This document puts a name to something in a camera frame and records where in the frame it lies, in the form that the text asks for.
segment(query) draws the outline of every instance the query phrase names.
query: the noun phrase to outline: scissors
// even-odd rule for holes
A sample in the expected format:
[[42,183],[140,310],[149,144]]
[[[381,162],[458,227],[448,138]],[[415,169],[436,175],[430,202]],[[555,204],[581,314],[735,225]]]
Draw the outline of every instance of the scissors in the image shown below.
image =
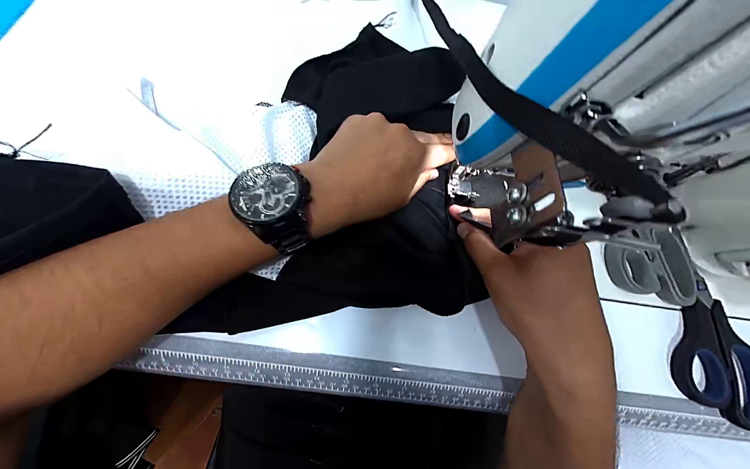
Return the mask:
[[[750,430],[750,346],[734,333],[722,302],[711,296],[675,228],[634,234],[660,249],[604,245],[610,279],[630,293],[654,293],[680,306],[683,332],[670,357],[673,383],[687,399],[713,407],[725,420]],[[701,389],[693,379],[695,359],[703,370]]]
[[[722,302],[714,300],[702,276],[693,272],[697,299],[682,306],[682,338],[670,356],[670,376],[682,394],[719,410],[725,420],[750,430],[750,346],[734,333]],[[705,386],[693,379],[699,358]]]

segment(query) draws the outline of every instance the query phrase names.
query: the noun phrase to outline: black wristwatch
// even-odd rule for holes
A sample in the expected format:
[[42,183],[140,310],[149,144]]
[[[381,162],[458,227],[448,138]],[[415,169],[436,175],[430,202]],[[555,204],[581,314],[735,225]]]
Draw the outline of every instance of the black wristwatch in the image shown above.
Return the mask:
[[311,189],[299,169],[267,163],[237,176],[227,200],[236,218],[260,240],[290,255],[308,244],[305,209]]

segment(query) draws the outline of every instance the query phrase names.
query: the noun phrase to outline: hand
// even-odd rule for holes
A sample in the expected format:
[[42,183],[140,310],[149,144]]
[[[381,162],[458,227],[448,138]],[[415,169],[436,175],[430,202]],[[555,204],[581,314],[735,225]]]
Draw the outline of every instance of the hand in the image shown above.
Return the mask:
[[[456,219],[466,208],[453,205]],[[474,217],[490,222],[487,209]],[[462,223],[457,231],[503,324],[529,360],[566,368],[594,356],[612,366],[612,348],[601,313],[592,261],[585,244],[558,249],[519,243],[511,254],[498,250],[482,230]]]
[[448,136],[413,132],[377,112],[350,116],[313,161],[298,165],[312,184],[312,237],[402,208],[455,157]]

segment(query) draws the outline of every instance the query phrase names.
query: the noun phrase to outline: blue scissors handle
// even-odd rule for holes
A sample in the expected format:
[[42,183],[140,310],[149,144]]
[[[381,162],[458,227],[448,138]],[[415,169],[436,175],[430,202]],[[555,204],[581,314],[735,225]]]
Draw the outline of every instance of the blue scissors handle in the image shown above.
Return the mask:
[[[673,383],[688,399],[750,430],[750,346],[734,333],[719,301],[707,307],[697,299],[683,307],[682,324],[682,339],[670,357]],[[694,358],[703,368],[703,389],[693,379]]]

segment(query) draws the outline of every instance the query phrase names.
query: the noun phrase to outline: watch bezel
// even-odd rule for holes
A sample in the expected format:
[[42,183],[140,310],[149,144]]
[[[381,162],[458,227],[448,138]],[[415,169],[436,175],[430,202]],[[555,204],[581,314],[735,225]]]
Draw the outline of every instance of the watch bezel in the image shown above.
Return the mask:
[[[244,178],[248,175],[248,171],[256,170],[258,168],[262,167],[273,167],[276,170],[279,171],[285,171],[290,176],[292,176],[292,179],[294,180],[295,184],[297,185],[296,191],[297,191],[297,198],[291,203],[291,206],[285,209],[282,213],[275,215],[274,218],[269,218],[265,220],[257,220],[253,217],[248,217],[240,213],[239,209],[237,208],[237,201],[234,199],[235,191],[237,190],[237,187],[240,187],[241,183],[244,181]],[[303,200],[303,181],[302,177],[299,175],[297,170],[295,168],[292,168],[288,165],[283,165],[282,163],[265,163],[264,165],[258,165],[254,166],[252,168],[246,169],[242,173],[239,174],[239,176],[236,176],[234,183],[231,184],[230,190],[227,192],[227,202],[228,205],[230,205],[230,209],[232,212],[234,212],[234,215],[236,218],[239,218],[243,220],[245,223],[250,225],[273,225],[278,223],[280,220],[287,218],[292,213],[297,212],[298,207],[302,204]]]

